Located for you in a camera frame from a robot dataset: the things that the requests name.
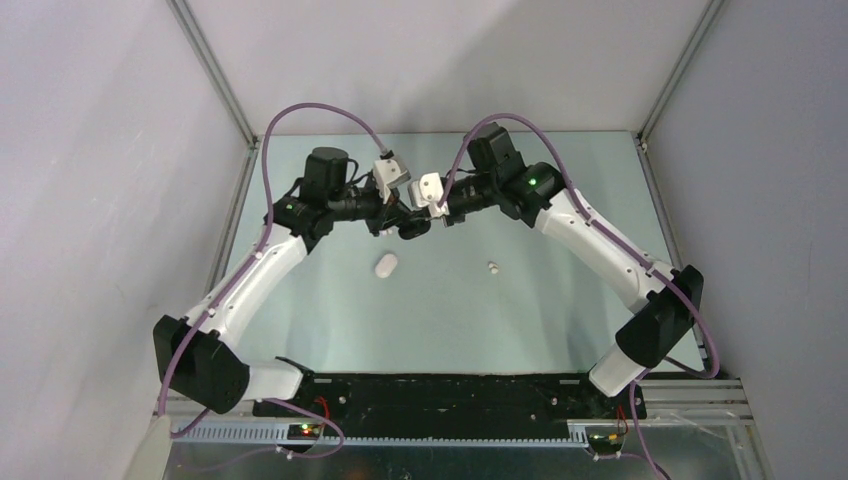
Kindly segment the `white earbud charging case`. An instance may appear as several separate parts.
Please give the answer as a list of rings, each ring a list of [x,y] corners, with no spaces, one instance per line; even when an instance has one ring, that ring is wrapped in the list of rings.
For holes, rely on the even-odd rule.
[[[389,278],[398,266],[398,257],[394,253],[384,254],[375,264],[374,273],[380,279]]]

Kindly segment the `black earbud charging case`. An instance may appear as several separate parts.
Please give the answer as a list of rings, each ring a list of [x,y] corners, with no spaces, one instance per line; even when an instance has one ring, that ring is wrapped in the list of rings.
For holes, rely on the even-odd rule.
[[[426,219],[413,219],[397,226],[398,236],[402,240],[413,240],[429,232],[431,222]]]

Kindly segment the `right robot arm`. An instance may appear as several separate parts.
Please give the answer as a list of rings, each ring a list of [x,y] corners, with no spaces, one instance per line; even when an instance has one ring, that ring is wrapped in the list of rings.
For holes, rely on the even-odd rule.
[[[447,226],[496,207],[564,244],[609,285],[632,317],[590,369],[581,402],[593,417],[610,416],[622,403],[621,392],[666,360],[697,323],[702,274],[639,249],[589,205],[561,160],[527,164],[499,124],[476,127],[463,148],[472,161],[470,174],[457,179],[457,165],[445,176],[426,174],[410,186],[411,199]]]

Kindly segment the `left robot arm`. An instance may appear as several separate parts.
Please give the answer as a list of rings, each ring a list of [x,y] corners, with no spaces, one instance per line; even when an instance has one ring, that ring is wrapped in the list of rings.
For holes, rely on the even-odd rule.
[[[289,360],[248,364],[236,348],[278,283],[314,250],[335,223],[363,221],[372,233],[389,228],[400,204],[398,188],[411,177],[392,152],[382,154],[359,188],[347,169],[355,160],[334,147],[317,147],[292,189],[272,203],[259,237],[236,269],[180,318],[163,316],[153,339],[162,381],[157,410],[169,391],[223,414],[243,400],[277,399],[292,416],[316,403],[306,370]]]

